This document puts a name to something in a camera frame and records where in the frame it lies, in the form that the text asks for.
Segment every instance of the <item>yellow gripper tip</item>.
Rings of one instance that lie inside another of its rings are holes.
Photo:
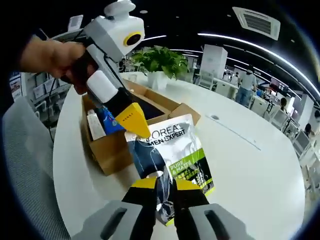
[[[115,120],[124,127],[124,129],[142,138],[147,139],[151,135],[144,112],[137,102],[130,104],[116,116]]]

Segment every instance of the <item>green leaves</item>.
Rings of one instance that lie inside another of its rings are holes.
[[[140,63],[142,69],[148,72],[163,71],[170,79],[188,71],[188,61],[180,53],[169,50],[167,47],[154,46],[137,51],[132,59]]]
[[[158,69],[159,63],[157,62],[157,60],[152,60],[152,62],[150,63],[150,71],[149,72],[156,72]]]
[[[174,73],[170,71],[170,69],[168,69],[166,66],[161,66],[163,72],[165,75],[168,76],[168,78],[172,79],[172,77],[174,76]]]

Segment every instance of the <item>cable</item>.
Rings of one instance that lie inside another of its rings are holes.
[[[121,85],[124,87],[124,88],[126,88],[125,87],[125,85],[124,85],[124,83],[120,80],[120,78],[119,78],[119,76],[118,76],[118,74],[114,71],[114,69],[111,67],[111,65],[110,65],[110,63],[108,63],[108,61],[107,61],[107,53],[101,48],[101,47],[99,47],[95,42],[93,42],[93,44],[97,47],[97,49],[99,49],[103,54],[104,54],[104,57],[103,57],[103,60],[104,60],[104,62],[108,65],[108,67],[109,67],[109,69],[111,70],[111,72],[112,72],[112,74],[114,75],[114,77],[121,83]]]
[[[75,41],[75,40],[82,34],[83,31],[84,31],[84,29],[82,29],[80,32],[78,32],[78,34],[77,34],[71,41],[72,41],[72,42]],[[57,80],[57,79],[55,78],[55,79],[53,80],[52,85],[51,85],[51,89],[50,89],[49,96],[48,96],[49,101],[51,100],[50,97],[51,97],[51,93],[52,93],[52,90],[53,90],[53,88],[54,88],[54,85],[55,85],[55,83],[56,83],[56,80]],[[51,123],[50,123],[50,111],[49,111],[49,107],[47,108],[47,114],[48,114],[48,129],[49,129],[51,141],[52,141],[52,143],[54,143],[55,141],[54,141],[54,138],[52,137],[51,126],[50,126]]]
[[[51,96],[51,92],[52,92],[52,90],[53,90],[53,88],[54,88],[54,85],[55,85],[55,82],[56,82],[56,78],[53,80],[53,83],[52,83],[52,85],[51,85],[51,89],[50,89],[50,92],[49,92],[49,101],[51,100],[50,99],[50,96]],[[49,122],[49,124],[48,124],[48,129],[49,129],[49,133],[50,133],[50,137],[51,137],[51,141],[52,141],[52,143],[55,143],[55,141],[54,141],[54,138],[52,137],[52,133],[51,133],[51,131],[50,131],[50,129],[51,129],[51,127],[50,127],[50,111],[49,111],[49,106],[47,107],[47,113],[48,113],[48,122]]]
[[[74,40],[76,40],[84,31],[84,28],[82,28],[82,30],[80,32],[78,32],[77,35],[75,35],[75,37],[71,40],[71,42],[73,42]]]

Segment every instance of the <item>man in white shirt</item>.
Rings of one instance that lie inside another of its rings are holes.
[[[252,88],[253,90],[257,90],[257,80],[256,76],[251,70],[247,70],[246,74],[242,77],[242,84],[239,87],[239,90],[236,94],[235,101],[246,108],[249,106],[251,95],[252,95]]]
[[[237,85],[239,80],[239,73],[237,72],[235,75],[232,76],[230,83],[233,85]]]

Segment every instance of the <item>cardboard box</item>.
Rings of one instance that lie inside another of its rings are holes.
[[[191,114],[193,123],[197,124],[201,117],[188,105],[172,101],[144,86],[130,81],[127,81],[127,86],[128,89],[133,90],[133,98],[140,104],[148,125],[185,114]],[[89,99],[88,95],[82,96],[82,126],[84,127],[85,137],[92,150],[94,159],[98,162],[104,174],[110,175],[124,169],[132,164],[133,161],[125,139],[124,130],[104,136],[95,141],[92,140],[88,126],[87,112],[95,108],[96,106]]]

